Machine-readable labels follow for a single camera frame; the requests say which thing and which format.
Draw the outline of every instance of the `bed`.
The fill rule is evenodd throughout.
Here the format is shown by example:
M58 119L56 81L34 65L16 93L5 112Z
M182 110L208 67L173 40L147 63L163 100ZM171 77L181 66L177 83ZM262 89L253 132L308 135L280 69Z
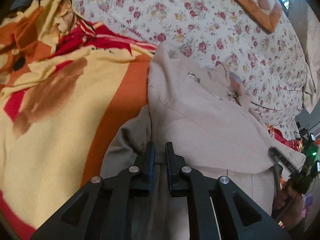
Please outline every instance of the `bed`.
M267 35L234 0L73 1L84 17L106 22L114 32L155 44L170 40L205 68L225 62L265 122L295 139L307 64L284 13Z

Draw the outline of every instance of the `yellow blanket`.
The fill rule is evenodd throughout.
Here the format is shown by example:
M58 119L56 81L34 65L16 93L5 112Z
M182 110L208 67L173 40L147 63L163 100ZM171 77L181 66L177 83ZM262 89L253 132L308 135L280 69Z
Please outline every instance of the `yellow blanket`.
M86 23L70 0L41 0L0 26L0 208L22 239L100 173L119 127L147 103L155 46ZM79 33L79 49L57 56Z

